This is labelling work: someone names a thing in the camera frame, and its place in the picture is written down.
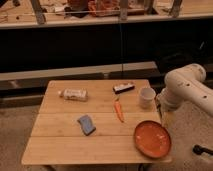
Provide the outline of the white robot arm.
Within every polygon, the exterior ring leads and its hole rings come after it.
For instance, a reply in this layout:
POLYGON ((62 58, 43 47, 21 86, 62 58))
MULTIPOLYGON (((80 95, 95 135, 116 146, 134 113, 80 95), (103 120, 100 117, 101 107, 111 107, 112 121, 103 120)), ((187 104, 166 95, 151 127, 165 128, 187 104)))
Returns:
POLYGON ((196 63, 169 71, 164 78, 165 87, 157 95, 161 107, 175 111, 186 100, 213 117, 213 89, 204 84, 205 79, 206 70, 196 63))

